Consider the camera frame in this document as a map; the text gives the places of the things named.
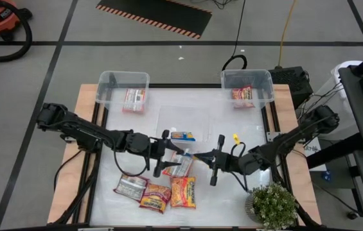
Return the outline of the potted plant with striped pot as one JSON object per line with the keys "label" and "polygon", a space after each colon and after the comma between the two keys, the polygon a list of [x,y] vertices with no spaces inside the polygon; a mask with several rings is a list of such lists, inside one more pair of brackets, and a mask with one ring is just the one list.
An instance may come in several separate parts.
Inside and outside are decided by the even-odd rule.
{"label": "potted plant with striped pot", "polygon": [[245,200],[246,214],[267,230],[294,226],[298,207],[295,197],[277,183],[253,188]]}

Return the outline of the white paper sheet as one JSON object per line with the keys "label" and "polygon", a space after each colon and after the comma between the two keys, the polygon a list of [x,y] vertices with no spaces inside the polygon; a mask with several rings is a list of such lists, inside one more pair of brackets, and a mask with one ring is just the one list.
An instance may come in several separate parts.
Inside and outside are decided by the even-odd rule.
{"label": "white paper sheet", "polygon": [[[314,153],[318,152],[321,150],[321,146],[319,144],[319,139],[318,138],[314,138],[311,140],[311,142],[309,142],[305,147],[305,156],[309,157],[310,155],[313,155]],[[320,166],[314,167],[312,169],[309,169],[309,171],[320,171],[320,172],[324,172],[327,171],[326,165],[322,164]]]}

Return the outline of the orange chicken noodle pack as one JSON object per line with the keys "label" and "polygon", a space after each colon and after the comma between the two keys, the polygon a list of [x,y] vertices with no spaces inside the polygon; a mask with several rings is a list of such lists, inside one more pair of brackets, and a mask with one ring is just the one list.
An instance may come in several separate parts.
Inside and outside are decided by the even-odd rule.
{"label": "orange chicken noodle pack", "polygon": [[193,164],[193,159],[184,157],[183,155],[177,155],[174,153],[170,159],[171,162],[181,163],[179,166],[172,166],[167,167],[164,169],[163,174],[173,177],[173,178],[180,178],[180,177],[187,177],[191,166]]}
{"label": "orange chicken noodle pack", "polygon": [[197,207],[195,201],[195,183],[195,177],[172,178],[171,206],[195,209]]}
{"label": "orange chicken noodle pack", "polygon": [[145,107],[145,96],[145,89],[127,89],[122,111],[142,113]]}

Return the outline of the dark red beef noodle pack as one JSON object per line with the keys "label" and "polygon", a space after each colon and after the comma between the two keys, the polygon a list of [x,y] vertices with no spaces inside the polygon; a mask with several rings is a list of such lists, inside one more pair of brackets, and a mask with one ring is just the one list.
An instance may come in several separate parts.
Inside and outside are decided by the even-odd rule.
{"label": "dark red beef noodle pack", "polygon": [[163,214],[170,201],[171,194],[172,190],[169,187],[148,184],[141,197],[139,207]]}
{"label": "dark red beef noodle pack", "polygon": [[148,183],[149,179],[142,176],[122,175],[113,191],[135,201],[141,201]]}
{"label": "dark red beef noodle pack", "polygon": [[250,85],[233,88],[231,90],[231,98],[234,101],[233,106],[235,108],[254,108],[252,103],[252,87]]}

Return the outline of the black equipment box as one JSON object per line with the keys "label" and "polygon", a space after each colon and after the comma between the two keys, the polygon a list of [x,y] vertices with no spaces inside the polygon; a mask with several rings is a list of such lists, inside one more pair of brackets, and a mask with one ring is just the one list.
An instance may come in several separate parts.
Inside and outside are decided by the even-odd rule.
{"label": "black equipment box", "polygon": [[288,85],[293,106],[297,109],[313,93],[309,74],[301,66],[269,70],[273,84]]}

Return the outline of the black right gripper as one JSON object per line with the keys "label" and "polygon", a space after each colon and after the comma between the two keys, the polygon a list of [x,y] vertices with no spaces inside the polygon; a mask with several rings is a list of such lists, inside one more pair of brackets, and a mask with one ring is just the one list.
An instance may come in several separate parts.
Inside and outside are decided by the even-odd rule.
{"label": "black right gripper", "polygon": [[211,150],[205,153],[194,153],[195,158],[200,158],[200,160],[205,163],[210,169],[213,170],[211,175],[210,185],[216,186],[218,171],[231,173],[241,186],[247,186],[247,179],[245,174],[240,170],[238,166],[238,159],[243,156],[246,145],[244,142],[240,141],[239,145],[242,145],[242,150],[239,156],[234,156],[234,150],[239,145],[234,145],[229,153],[222,151],[225,141],[224,135],[218,136],[217,149]]}

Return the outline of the clear plastic bin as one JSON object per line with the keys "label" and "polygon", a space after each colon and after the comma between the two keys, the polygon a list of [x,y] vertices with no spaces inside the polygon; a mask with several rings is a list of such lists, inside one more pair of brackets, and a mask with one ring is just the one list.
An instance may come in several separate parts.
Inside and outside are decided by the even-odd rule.
{"label": "clear plastic bin", "polygon": [[194,141],[175,140],[180,143],[200,143],[209,139],[209,112],[201,107],[163,105],[159,109],[156,135],[161,137],[164,130],[191,133]]}
{"label": "clear plastic bin", "polygon": [[147,73],[128,71],[104,71],[101,73],[96,102],[107,109],[121,110],[127,89],[145,89],[145,104],[148,98],[150,76]]}
{"label": "clear plastic bin", "polygon": [[232,104],[231,90],[250,85],[254,108],[262,109],[274,101],[274,87],[270,72],[265,69],[225,70],[220,75],[224,99]]}

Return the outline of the black hazard-striped floor mat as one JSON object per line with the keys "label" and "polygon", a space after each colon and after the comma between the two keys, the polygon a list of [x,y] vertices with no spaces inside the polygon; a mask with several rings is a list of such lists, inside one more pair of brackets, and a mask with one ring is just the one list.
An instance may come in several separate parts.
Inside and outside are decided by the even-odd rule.
{"label": "black hazard-striped floor mat", "polygon": [[175,0],[100,0],[96,9],[200,39],[212,12]]}

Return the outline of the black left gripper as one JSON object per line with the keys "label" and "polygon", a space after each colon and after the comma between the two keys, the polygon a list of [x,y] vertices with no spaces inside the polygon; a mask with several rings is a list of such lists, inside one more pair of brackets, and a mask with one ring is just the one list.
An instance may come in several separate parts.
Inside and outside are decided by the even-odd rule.
{"label": "black left gripper", "polygon": [[169,131],[165,130],[162,137],[154,138],[148,137],[142,133],[131,133],[127,135],[125,150],[133,155],[143,157],[145,161],[145,169],[150,170],[150,160],[156,160],[156,165],[153,171],[153,177],[160,177],[161,171],[167,167],[179,166],[181,163],[177,162],[163,162],[162,159],[165,154],[165,149],[176,152],[177,155],[183,155],[184,150],[176,146],[170,139],[168,139]]}

